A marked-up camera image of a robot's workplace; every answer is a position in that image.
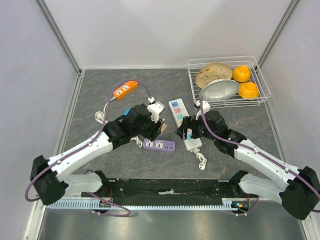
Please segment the white multicolour power strip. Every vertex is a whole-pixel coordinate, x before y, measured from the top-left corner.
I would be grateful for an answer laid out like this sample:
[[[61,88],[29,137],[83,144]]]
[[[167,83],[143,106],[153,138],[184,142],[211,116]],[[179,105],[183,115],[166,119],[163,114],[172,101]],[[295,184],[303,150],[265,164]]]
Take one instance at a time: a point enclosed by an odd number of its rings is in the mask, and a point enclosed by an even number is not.
[[[177,127],[180,127],[181,124],[183,123],[183,117],[189,116],[189,113],[184,105],[183,100],[181,98],[178,98],[178,99],[169,101],[168,105]],[[183,142],[184,142],[185,148],[188,151],[191,151],[195,148],[200,148],[202,146],[202,142],[199,138],[197,139],[192,138],[191,129],[187,129],[186,131],[184,131],[182,133],[182,136],[183,136]]]

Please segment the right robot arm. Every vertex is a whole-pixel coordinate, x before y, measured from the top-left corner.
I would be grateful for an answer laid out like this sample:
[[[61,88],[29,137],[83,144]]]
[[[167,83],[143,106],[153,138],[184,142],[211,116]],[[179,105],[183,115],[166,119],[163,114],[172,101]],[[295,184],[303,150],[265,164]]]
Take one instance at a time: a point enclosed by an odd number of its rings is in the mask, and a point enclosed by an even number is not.
[[[310,167],[290,165],[259,148],[246,136],[227,126],[216,110],[204,115],[182,116],[177,119],[176,134],[182,140],[206,138],[216,148],[264,174],[254,176],[240,170],[231,179],[229,191],[235,197],[244,193],[267,198],[282,207],[298,220],[305,220],[315,212],[320,202],[320,181]]]

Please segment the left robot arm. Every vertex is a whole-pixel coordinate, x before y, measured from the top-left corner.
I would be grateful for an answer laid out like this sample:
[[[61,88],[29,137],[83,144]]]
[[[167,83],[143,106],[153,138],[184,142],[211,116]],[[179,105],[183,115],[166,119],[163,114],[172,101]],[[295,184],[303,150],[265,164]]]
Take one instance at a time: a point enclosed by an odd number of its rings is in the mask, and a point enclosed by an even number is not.
[[[163,110],[164,105],[158,101],[135,105],[126,115],[107,122],[102,130],[68,151],[48,159],[43,155],[36,157],[32,163],[30,184],[38,200],[48,206],[66,194],[91,192],[99,197],[106,196],[110,185],[97,173],[89,176],[72,173],[94,158],[130,143],[135,137],[154,141],[164,130],[164,120],[160,118]]]

